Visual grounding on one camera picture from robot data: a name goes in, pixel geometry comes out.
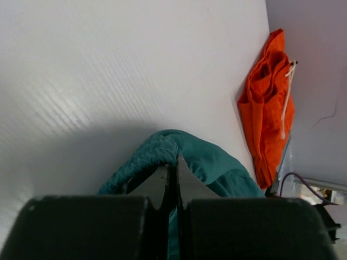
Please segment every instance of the green garment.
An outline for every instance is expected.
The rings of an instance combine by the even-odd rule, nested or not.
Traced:
[[[246,168],[219,146],[179,130],[151,135],[111,176],[99,194],[120,193],[122,184],[157,165],[176,166],[182,154],[192,173],[221,197],[264,197]],[[169,258],[178,259],[177,211],[169,219]]]

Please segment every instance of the table surface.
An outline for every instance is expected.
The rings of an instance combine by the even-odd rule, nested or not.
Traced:
[[[265,1],[1,1],[0,21],[0,244],[30,197],[95,194],[161,129],[254,177],[236,100]]]

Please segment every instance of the red-orange fabric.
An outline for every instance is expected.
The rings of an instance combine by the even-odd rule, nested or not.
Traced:
[[[281,116],[289,84],[285,74],[289,68],[284,31],[279,29],[270,34],[237,102],[253,156],[256,179],[262,189],[274,182],[294,118],[295,109],[290,96],[285,114],[286,138],[281,139]]]

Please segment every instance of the crack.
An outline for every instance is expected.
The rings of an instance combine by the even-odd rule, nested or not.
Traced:
[[[318,119],[318,121],[310,129],[314,129],[323,120],[329,119],[329,118],[334,118],[336,116],[337,110],[338,110],[338,104],[339,104],[339,101],[340,101],[340,93],[341,93],[341,90],[342,90],[342,87],[343,87],[343,84],[344,84],[344,80],[347,78],[347,66],[345,66],[342,69],[341,74],[342,75],[341,75],[340,86],[339,86],[339,90],[338,90],[338,93],[337,93],[337,97],[336,97],[336,101],[335,101],[335,105],[334,105],[334,110],[333,110],[332,114],[324,116],[324,117]]]

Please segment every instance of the purple cable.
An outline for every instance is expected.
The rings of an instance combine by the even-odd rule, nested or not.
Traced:
[[[323,198],[321,195],[319,195],[313,188],[310,187],[310,185],[304,180],[303,177],[301,177],[299,174],[295,173],[295,172],[290,172],[287,173],[286,175],[284,175],[283,180],[282,180],[282,184],[281,184],[281,190],[280,190],[280,197],[282,197],[282,190],[283,190],[283,184],[284,181],[286,180],[286,178],[289,175],[294,175],[296,177],[298,177],[298,179],[314,194],[316,195],[319,199],[321,199],[325,204],[330,204],[330,205],[338,205],[334,202],[328,201],[327,199]]]

